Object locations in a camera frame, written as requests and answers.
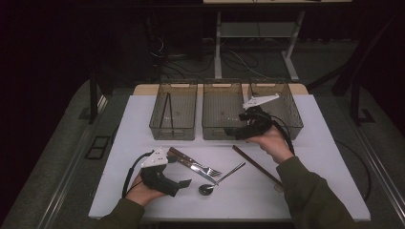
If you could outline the black metal stand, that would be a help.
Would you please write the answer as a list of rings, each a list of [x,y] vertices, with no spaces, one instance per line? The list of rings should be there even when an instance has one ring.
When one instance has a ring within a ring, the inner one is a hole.
[[[360,89],[364,87],[394,124],[405,129],[405,10],[373,15],[364,26],[350,59],[307,88],[335,78],[332,93],[351,93],[350,116],[360,124],[364,121],[359,116]]]
[[[83,109],[80,114],[80,119],[88,119],[90,124],[93,124],[98,115],[100,108],[101,97],[109,98],[114,91],[114,78],[102,71],[93,69],[90,71],[89,89],[90,89],[90,107]]]

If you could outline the white metal desk frame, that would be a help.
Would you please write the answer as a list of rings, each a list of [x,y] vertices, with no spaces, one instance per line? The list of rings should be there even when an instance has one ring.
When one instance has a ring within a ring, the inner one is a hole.
[[[263,8],[263,7],[275,7],[276,5],[297,7],[299,4],[306,6],[326,6],[331,4],[350,3],[352,0],[202,0],[205,6],[224,6],[224,7],[241,7],[246,10],[248,7]],[[216,39],[215,39],[215,77],[222,78],[222,56],[221,56],[221,44],[223,38],[288,38],[288,47],[281,52],[284,63],[288,70],[289,78],[292,81],[299,79],[295,67],[292,63],[291,56],[295,43],[298,39],[299,32],[302,27],[303,20],[305,18],[306,11],[299,10],[296,19],[292,22],[269,22],[258,23],[257,30],[253,31],[252,23],[225,23],[222,21],[223,10],[217,10],[216,21]]]

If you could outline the person's right hand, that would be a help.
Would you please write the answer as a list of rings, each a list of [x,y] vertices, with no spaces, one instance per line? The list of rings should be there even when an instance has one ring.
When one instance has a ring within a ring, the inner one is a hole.
[[[262,135],[250,137],[245,142],[258,144],[277,164],[293,157],[285,139],[275,127],[271,127]]]

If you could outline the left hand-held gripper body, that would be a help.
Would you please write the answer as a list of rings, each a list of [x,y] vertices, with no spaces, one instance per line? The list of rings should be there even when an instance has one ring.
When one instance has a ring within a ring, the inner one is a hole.
[[[159,147],[141,163],[140,175],[148,188],[174,197],[179,191],[180,185],[163,174],[168,163],[167,154]]]

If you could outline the white table mat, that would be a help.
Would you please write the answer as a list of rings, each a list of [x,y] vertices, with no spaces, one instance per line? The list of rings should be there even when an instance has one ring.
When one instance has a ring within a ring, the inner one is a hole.
[[[174,197],[152,201],[146,221],[285,221],[290,218],[283,192],[276,189],[276,164],[257,145],[232,140],[204,140],[197,133],[192,141],[155,140],[149,120],[156,98],[133,95],[117,130],[89,215],[99,219],[109,214],[121,197],[130,169],[139,168],[138,158],[159,147],[174,147],[205,166],[227,174],[241,162],[245,166],[227,177],[209,196],[198,189],[205,178],[179,163],[169,164],[164,173],[175,181],[192,179]],[[304,128],[293,142],[295,154],[312,172],[323,177],[357,221],[368,221],[370,211],[341,157],[330,130],[313,96],[294,98]]]

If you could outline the wooden-handled steel fork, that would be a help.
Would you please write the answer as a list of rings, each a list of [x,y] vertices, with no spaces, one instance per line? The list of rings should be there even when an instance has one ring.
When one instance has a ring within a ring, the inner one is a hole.
[[[178,156],[178,162],[189,168],[197,168],[198,170],[211,177],[217,177],[222,174],[221,172],[214,170],[211,167],[201,165],[200,163],[196,162],[194,159],[186,155]]]

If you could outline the clear brown plastic bin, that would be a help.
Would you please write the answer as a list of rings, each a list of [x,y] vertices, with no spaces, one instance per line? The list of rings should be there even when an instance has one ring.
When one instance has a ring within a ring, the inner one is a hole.
[[[202,138],[204,140],[234,140],[224,128],[241,128],[244,95],[242,82],[233,78],[211,78],[203,82]]]
[[[194,140],[198,82],[192,79],[162,80],[159,85],[149,128],[155,140]],[[172,97],[174,136],[171,135],[169,102],[160,128],[165,94]]]
[[[288,83],[282,79],[249,79],[248,98],[275,94],[279,97],[261,104],[260,107],[271,115],[294,140],[304,128],[304,124]]]

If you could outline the aluminium rail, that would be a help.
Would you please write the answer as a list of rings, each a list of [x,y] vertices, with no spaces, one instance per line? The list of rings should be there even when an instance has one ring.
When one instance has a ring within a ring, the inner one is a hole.
[[[405,226],[405,138],[397,130],[377,129],[370,124],[354,129],[377,180]]]
[[[78,96],[71,100],[37,163],[46,200],[35,229],[51,229],[96,127],[96,120],[91,119],[91,108],[95,105],[96,113],[103,112],[107,103],[104,95],[97,97],[96,101]]]

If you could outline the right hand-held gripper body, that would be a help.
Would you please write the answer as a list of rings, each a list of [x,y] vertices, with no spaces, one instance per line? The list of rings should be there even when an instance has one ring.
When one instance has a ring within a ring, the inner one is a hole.
[[[261,106],[272,100],[278,99],[280,95],[252,96],[243,104],[244,113],[253,114],[253,118],[246,121],[244,127],[236,131],[236,139],[247,139],[253,136],[262,135],[273,125],[270,114],[266,113]]]

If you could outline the steel spoon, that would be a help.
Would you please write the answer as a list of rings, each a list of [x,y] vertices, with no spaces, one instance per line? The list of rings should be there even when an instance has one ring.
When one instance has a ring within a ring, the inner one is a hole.
[[[241,162],[238,166],[233,168],[231,171],[229,171],[226,175],[221,177],[219,180],[215,181],[213,184],[204,184],[199,187],[199,193],[203,196],[209,196],[212,194],[214,187],[218,186],[224,179],[227,177],[231,176],[232,174],[236,173],[238,170],[243,168],[245,166],[245,162]]]

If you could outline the person's left hand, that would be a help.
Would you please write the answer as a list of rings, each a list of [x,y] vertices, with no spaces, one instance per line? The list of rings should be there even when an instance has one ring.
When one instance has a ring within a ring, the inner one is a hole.
[[[147,187],[140,175],[137,175],[133,181],[130,190],[125,197],[143,207],[148,205],[152,200],[164,197],[165,193]]]

